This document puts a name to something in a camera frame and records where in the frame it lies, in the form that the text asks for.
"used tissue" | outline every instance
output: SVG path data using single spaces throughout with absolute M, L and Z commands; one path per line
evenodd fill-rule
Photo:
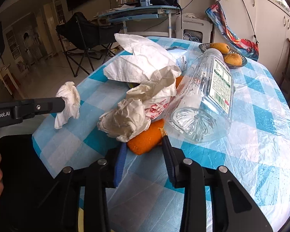
M 70 117 L 79 118 L 79 107 L 81 98 L 73 82 L 66 82 L 58 90 L 56 97 L 61 97 L 65 101 L 65 108 L 57 113 L 55 119 L 55 128 L 60 129 L 68 122 Z
M 156 70 L 176 65 L 171 54 L 148 38 L 115 34 L 115 39 L 133 55 L 118 56 L 105 67 L 103 74 L 108 79 L 140 84 L 145 80 L 149 81 Z
M 98 129 L 121 142 L 147 130 L 176 95 L 175 82 L 180 75 L 176 65 L 154 71 L 149 81 L 129 90 L 117 108 L 100 116 Z

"desk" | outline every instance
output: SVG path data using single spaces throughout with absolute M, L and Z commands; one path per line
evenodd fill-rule
M 123 10 L 117 10 L 108 12 L 106 14 L 98 16 L 99 20 L 106 20 L 107 22 L 123 22 L 124 33 L 132 35 L 143 36 L 164 36 L 172 37 L 172 15 L 178 13 L 178 8 L 174 6 L 148 6 L 148 7 L 136 7 Z M 153 19 L 153 18 L 168 18 L 169 26 L 168 33 L 166 32 L 128 32 L 126 21 Z
M 199 51 L 196 42 L 163 37 L 149 39 L 166 49 L 182 46 Z M 70 119 L 62 129 L 56 130 L 55 115 L 49 115 L 34 133 L 34 148 L 53 176 L 65 166 L 87 167 L 118 144 L 96 127 L 100 115 L 116 107 L 128 90 L 126 83 L 108 80 L 103 75 L 103 68 L 115 58 L 78 85 L 79 119 Z M 290 216 L 290 110 L 262 64 L 248 59 L 246 66 L 232 69 L 231 73 L 235 93 L 229 135 L 198 145 L 172 136 L 169 139 L 172 146 L 181 148 L 186 157 L 201 166 L 214 169 L 227 166 L 276 232 Z M 122 179 L 116 190 L 107 189 L 114 231 L 179 231 L 184 193 L 183 189 L 171 186 L 161 149 L 141 156 L 128 151 Z M 206 206 L 207 225 L 211 227 L 208 188 Z

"clear plastic bottle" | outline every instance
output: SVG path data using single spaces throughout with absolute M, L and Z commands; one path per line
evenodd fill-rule
M 188 69 L 164 112 L 165 130 L 192 143 L 209 142 L 229 133 L 233 79 L 222 54 L 208 49 Z

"crumpled paper towel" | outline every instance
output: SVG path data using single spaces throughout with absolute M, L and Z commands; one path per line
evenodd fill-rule
M 117 108 L 100 116 L 98 129 L 121 142 L 147 130 L 176 95 L 175 81 L 180 74 L 176 65 L 155 71 L 149 81 L 129 90 Z
M 81 98 L 73 82 L 66 82 L 58 90 L 56 97 L 61 97 L 65 101 L 65 108 L 62 112 L 57 113 L 55 119 L 55 128 L 60 129 L 68 122 L 70 117 L 79 118 L 79 107 Z
M 176 60 L 159 44 L 138 36 L 115 34 L 116 41 L 133 55 L 118 56 L 103 69 L 103 74 L 111 80 L 141 83 L 150 80 L 156 70 L 176 65 Z

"blue and white tablecloth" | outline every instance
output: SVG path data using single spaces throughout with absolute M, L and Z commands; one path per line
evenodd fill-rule
M 149 38 L 165 48 L 199 49 L 195 42 Z M 115 139 L 96 127 L 99 117 L 116 107 L 128 90 L 126 83 L 103 75 L 103 68 L 113 59 L 78 85 L 79 119 L 70 119 L 56 130 L 55 115 L 49 115 L 34 133 L 34 148 L 54 177 L 65 166 L 89 166 L 117 145 Z M 259 205 L 273 230 L 278 231 L 290 216 L 290 110 L 263 65 L 248 59 L 245 67 L 232 69 L 231 73 L 236 90 L 229 135 L 199 145 L 172 137 L 170 141 L 204 167 L 227 166 Z M 107 199 L 111 228 L 116 232 L 179 231 L 184 190 L 171 186 L 161 149 L 141 156 L 129 151 L 122 182 L 116 190 L 107 190 Z M 207 230 L 211 231 L 208 188 L 206 205 Z

